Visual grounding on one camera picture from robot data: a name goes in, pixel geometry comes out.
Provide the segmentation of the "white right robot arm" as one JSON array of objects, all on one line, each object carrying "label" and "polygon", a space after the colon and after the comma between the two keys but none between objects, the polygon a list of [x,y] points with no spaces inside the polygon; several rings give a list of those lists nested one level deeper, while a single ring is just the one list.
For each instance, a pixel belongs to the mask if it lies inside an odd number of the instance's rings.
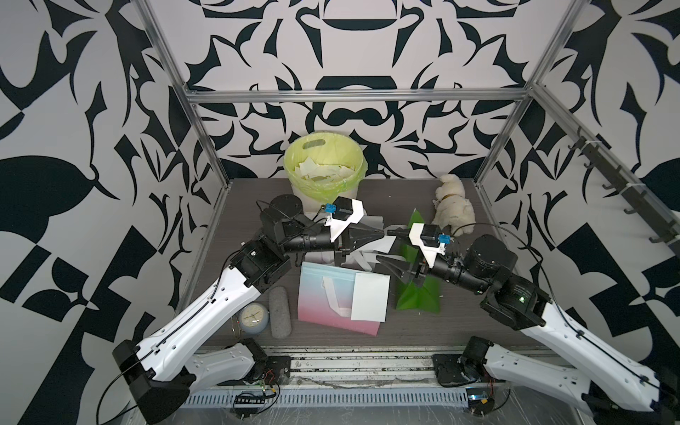
[{"label": "white right robot arm", "polygon": [[438,372],[442,386],[514,382],[571,405],[597,424],[676,423],[678,379],[618,352],[564,313],[538,285],[514,274],[517,256],[497,237],[482,235],[464,255],[454,256],[446,254],[451,237],[435,225],[416,223],[387,234],[418,251],[413,263],[379,257],[400,281],[434,277],[480,295],[480,306],[492,319],[568,361],[557,367],[473,336],[463,354]]}]

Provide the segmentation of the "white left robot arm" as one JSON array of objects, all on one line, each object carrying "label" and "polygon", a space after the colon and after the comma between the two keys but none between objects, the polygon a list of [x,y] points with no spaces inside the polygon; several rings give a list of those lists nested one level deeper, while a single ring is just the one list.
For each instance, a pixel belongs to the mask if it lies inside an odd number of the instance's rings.
[{"label": "white left robot arm", "polygon": [[158,331],[139,342],[125,340],[113,350],[120,377],[149,424],[166,420],[195,391],[247,377],[265,358],[255,343],[238,343],[208,355],[197,351],[285,276],[294,256],[331,251],[341,264],[349,254],[385,236],[384,230],[361,224],[365,212],[357,199],[339,197],[322,205],[313,219],[292,194],[256,205],[260,229],[228,255],[216,281]]}]

